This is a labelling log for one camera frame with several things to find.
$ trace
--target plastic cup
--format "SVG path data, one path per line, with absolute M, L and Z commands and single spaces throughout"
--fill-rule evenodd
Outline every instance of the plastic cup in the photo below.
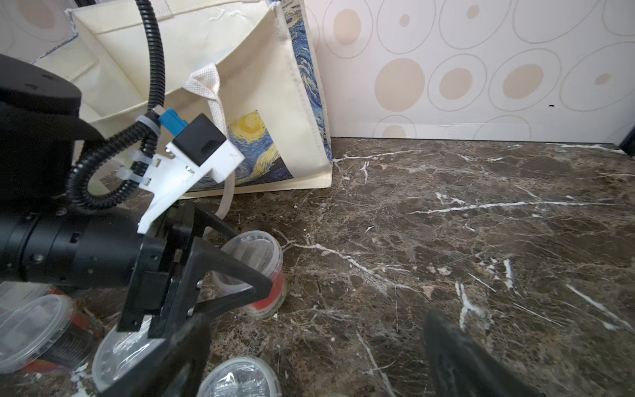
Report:
M 247 305 L 243 310 L 254 318 L 265 318 L 276 312 L 286 297 L 286 282 L 282 272 L 283 255 L 277 240 L 267 232 L 250 231 L 232 238 L 221 250 L 273 281 L 271 293 L 266 299 Z M 247 283 L 218 272 L 213 272 L 212 277 L 223 295 L 251 288 Z
M 17 309 L 51 293 L 64 294 L 50 284 L 17 283 L 14 281 L 0 283 L 0 324 Z
M 64 295 L 46 295 L 0 325 L 0 373 L 71 372 L 86 362 L 102 327 Z
M 197 397 L 281 397 L 276 373 L 256 357 L 237 357 L 205 378 Z
M 97 349 L 93 360 L 93 381 L 102 392 L 115 383 L 126 372 L 163 342 L 163 339 L 148 339 L 152 316 L 144 317 L 138 332 L 110 330 Z

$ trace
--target cream fabric bag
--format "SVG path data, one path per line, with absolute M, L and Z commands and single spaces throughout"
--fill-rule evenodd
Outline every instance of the cream fabric bag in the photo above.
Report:
M 232 143 L 245 155 L 236 192 L 329 187 L 331 149 L 315 52 L 307 40 L 302 0 L 153 1 L 166 62 L 165 107 L 186 121 L 205 113 L 208 99 L 182 88 L 215 64 Z M 83 94 L 80 117 L 105 137 L 145 112 L 147 44 L 135 2 L 69 11 L 78 35 L 38 66 L 72 81 Z M 172 135 L 162 128 L 158 154 Z M 117 161 L 128 165 L 120 154 Z M 220 194 L 211 178 L 187 197 Z

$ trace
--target white wall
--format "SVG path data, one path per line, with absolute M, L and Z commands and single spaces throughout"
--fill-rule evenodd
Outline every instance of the white wall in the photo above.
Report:
M 618 144 L 635 124 L 633 0 L 305 3 L 333 136 Z

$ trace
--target marble countertop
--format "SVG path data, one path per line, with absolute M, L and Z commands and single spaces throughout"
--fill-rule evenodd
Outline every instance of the marble countertop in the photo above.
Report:
M 433 396 L 422 325 L 438 309 L 548 396 L 635 395 L 633 160 L 599 145 L 349 138 L 333 153 L 330 189 L 234 198 L 230 225 L 283 245 L 288 294 L 266 320 L 223 315 L 208 372 L 248 354 L 285 397 Z M 86 307 L 107 321 L 117 294 Z M 76 386 L 42 375 L 20 395 Z

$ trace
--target black cable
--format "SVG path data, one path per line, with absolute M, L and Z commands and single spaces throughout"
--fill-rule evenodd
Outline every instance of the black cable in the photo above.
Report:
M 160 126 L 159 117 L 152 109 L 157 105 L 163 105 L 165 100 L 165 62 L 161 33 L 150 1 L 136 0 L 136 2 L 144 24 L 145 38 L 150 54 L 150 92 L 148 94 L 148 110 L 145 116 Z M 128 199 L 139 183 L 125 180 L 113 191 L 101 196 L 94 196 L 88 191 L 88 182 L 106 161 L 139 140 L 141 140 L 140 150 L 144 156 L 153 157 L 158 137 L 150 127 L 138 121 L 103 143 L 88 147 L 84 145 L 80 159 L 66 180 L 66 195 L 70 202 L 82 208 L 99 210 L 114 207 Z M 132 171 L 139 176 L 143 176 L 147 168 L 147 164 L 139 161 L 133 163 L 131 167 Z

